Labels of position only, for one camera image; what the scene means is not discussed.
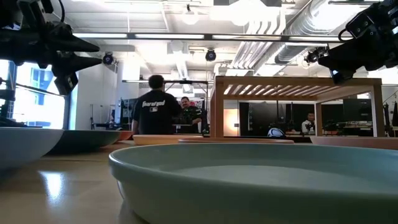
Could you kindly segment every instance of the table surface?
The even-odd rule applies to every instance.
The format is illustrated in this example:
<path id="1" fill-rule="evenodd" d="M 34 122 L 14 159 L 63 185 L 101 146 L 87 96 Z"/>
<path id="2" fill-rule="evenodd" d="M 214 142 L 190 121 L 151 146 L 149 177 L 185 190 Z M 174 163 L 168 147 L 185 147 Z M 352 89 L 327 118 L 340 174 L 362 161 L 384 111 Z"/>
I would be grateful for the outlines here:
<path id="1" fill-rule="evenodd" d="M 108 146 L 94 154 L 43 157 L 0 176 L 0 223 L 145 224 L 123 203 L 108 166 Z"/>

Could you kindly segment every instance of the man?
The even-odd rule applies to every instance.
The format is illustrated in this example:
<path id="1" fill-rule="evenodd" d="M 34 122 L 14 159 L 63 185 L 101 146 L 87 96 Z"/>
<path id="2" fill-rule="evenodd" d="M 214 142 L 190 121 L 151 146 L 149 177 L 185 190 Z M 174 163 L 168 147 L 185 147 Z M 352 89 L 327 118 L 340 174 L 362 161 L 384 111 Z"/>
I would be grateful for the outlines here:
<path id="1" fill-rule="evenodd" d="M 315 115 L 312 112 L 308 112 L 307 120 L 301 124 L 301 132 L 304 134 L 310 134 L 315 132 Z"/>
<path id="2" fill-rule="evenodd" d="M 198 123 L 201 122 L 201 109 L 191 105 L 188 97 L 181 98 L 182 124 L 191 124 L 190 127 L 182 127 L 182 133 L 199 133 Z"/>
<path id="3" fill-rule="evenodd" d="M 132 117 L 132 134 L 173 134 L 172 117 L 181 107 L 171 94 L 163 92 L 161 75 L 149 78 L 150 92 L 138 98 Z"/>

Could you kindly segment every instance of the bowl rim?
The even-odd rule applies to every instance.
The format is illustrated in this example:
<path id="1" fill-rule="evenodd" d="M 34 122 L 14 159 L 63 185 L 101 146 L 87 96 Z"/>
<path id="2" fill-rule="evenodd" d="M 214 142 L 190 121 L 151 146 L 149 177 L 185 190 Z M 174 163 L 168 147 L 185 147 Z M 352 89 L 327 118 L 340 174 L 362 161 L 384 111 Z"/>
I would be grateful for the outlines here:
<path id="1" fill-rule="evenodd" d="M 223 142 L 223 143 L 188 143 L 189 145 L 197 144 L 203 146 L 204 144 L 256 144 L 256 145 L 263 145 L 261 143 L 230 143 L 230 142 Z M 148 167 L 137 166 L 134 164 L 130 164 L 127 162 L 123 162 L 117 158 L 115 158 L 115 154 L 120 153 L 121 151 L 127 150 L 136 150 L 137 148 L 142 147 L 159 147 L 159 146 L 172 146 L 178 145 L 181 147 L 187 144 L 163 144 L 163 145 L 148 145 L 148 146 L 133 146 L 127 147 L 124 149 L 118 149 L 113 151 L 109 154 L 109 165 L 112 166 L 121 166 L 128 170 L 132 170 L 134 172 L 138 172 L 144 175 L 150 175 L 157 178 L 172 180 L 176 182 L 192 182 L 195 184 L 202 184 L 202 185 L 210 185 L 215 187 L 229 187 L 234 189 L 241 189 L 241 190 L 255 190 L 255 191 L 266 191 L 266 192 L 275 192 L 275 193 L 283 193 L 283 194 L 294 194 L 294 195 L 311 195 L 317 197 L 344 197 L 344 198 L 367 198 L 369 200 L 376 199 L 379 200 L 381 198 L 396 198 L 398 199 L 397 194 L 387 194 L 387 193 L 376 193 L 376 192 L 353 192 L 353 191 L 338 191 L 338 190 L 323 190 L 323 189 L 303 189 L 298 187 L 276 187 L 270 185 L 259 185 L 259 184 L 245 184 L 240 182 L 227 182 L 221 180 L 213 180 L 213 179 L 205 179 L 201 177 L 193 177 L 188 175 L 180 175 L 175 174 L 173 172 L 166 172 L 162 170 L 155 170 Z M 320 148 L 340 148 L 340 146 L 320 146 L 320 145 L 299 145 L 299 144 L 267 144 L 267 145 L 275 145 L 275 146 L 292 146 L 292 147 L 320 147 Z M 363 147 L 349 147 L 351 150 L 368 150 L 368 151 L 377 151 L 379 153 L 388 153 L 388 150 L 379 150 L 379 149 L 371 149 L 371 148 L 363 148 Z"/>

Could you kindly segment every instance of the security camera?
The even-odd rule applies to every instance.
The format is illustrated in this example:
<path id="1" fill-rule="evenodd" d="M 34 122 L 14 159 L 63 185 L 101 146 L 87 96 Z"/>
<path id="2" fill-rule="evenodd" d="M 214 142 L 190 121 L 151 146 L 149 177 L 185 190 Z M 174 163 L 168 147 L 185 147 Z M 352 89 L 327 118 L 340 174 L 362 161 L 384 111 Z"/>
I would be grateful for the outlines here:
<path id="1" fill-rule="evenodd" d="M 216 60 L 216 52 L 214 52 L 214 49 L 208 49 L 205 58 L 208 62 Z"/>
<path id="2" fill-rule="evenodd" d="M 105 65 L 112 65 L 114 62 L 114 57 L 112 56 L 112 52 L 106 52 L 105 56 L 102 58 L 102 62 Z"/>

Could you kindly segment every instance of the wooden frame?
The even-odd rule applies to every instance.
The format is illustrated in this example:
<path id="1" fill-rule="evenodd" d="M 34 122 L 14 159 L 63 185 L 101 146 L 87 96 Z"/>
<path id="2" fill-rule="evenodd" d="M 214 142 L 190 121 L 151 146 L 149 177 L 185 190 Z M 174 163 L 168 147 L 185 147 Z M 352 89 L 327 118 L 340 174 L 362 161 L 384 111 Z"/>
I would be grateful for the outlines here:
<path id="1" fill-rule="evenodd" d="M 354 94 L 370 92 L 373 135 L 384 136 L 380 78 L 353 78 L 335 85 L 331 78 L 216 77 L 210 94 L 210 136 L 224 137 L 224 100 L 313 101 L 317 136 L 322 135 L 321 104 Z"/>

